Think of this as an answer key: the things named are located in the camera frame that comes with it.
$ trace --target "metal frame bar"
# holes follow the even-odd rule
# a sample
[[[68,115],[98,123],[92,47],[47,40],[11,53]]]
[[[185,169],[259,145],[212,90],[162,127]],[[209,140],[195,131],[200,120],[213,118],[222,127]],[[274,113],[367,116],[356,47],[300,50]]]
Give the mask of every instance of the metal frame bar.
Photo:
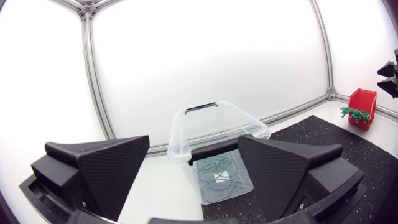
[[[79,14],[79,16],[82,19],[83,50],[85,55],[86,72],[87,72],[88,83],[90,86],[91,97],[93,99],[98,120],[106,139],[116,139],[116,135],[111,125],[108,112],[106,111],[106,106],[103,100],[101,87],[97,76],[95,57],[93,51],[93,39],[92,39],[93,33],[92,33],[91,20],[93,19],[93,16],[98,12],[99,9],[115,1],[120,1],[120,0],[54,0],[54,1],[57,1],[69,7],[70,9],[73,9]],[[309,0],[309,2],[312,6],[315,18],[317,19],[318,22],[319,30],[322,36],[323,49],[325,51],[326,71],[328,76],[327,77],[328,86],[326,88],[326,93],[322,96],[319,96],[301,105],[295,106],[291,109],[260,119],[260,121],[266,123],[268,126],[275,125],[279,122],[290,119],[293,116],[297,116],[301,113],[304,113],[316,106],[319,106],[320,104],[328,100],[338,100],[345,103],[348,102],[348,96],[340,95],[335,90],[335,86],[333,83],[333,64],[331,59],[329,40],[326,33],[325,24],[323,22],[323,18],[317,4],[317,0]],[[390,118],[393,121],[398,121],[398,113],[389,110],[387,108],[384,108],[382,106],[379,105],[376,106],[376,113],[385,116],[387,118]],[[168,144],[159,144],[150,147],[150,149],[148,150],[147,157],[161,156],[166,154],[167,146]]]
[[[334,100],[333,95],[337,94],[335,90],[335,84],[333,82],[333,65],[331,62],[331,53],[330,46],[328,40],[328,34],[326,33],[325,23],[323,23],[323,18],[321,12],[319,10],[318,4],[316,0],[310,0],[310,4],[312,6],[313,12],[315,14],[315,18],[318,22],[318,27],[321,32],[323,49],[325,51],[325,59],[326,59],[326,71],[328,74],[328,87],[326,89],[326,93],[329,94],[331,100]]]
[[[100,81],[97,76],[95,65],[95,57],[93,50],[93,28],[91,20],[94,15],[102,7],[111,4],[117,0],[54,0],[70,9],[76,11],[81,17],[82,36],[83,36],[83,53],[86,65],[86,74],[88,86],[90,88],[91,98],[98,117],[99,124],[107,140],[116,139],[111,120],[106,110],[103,94],[101,91]]]

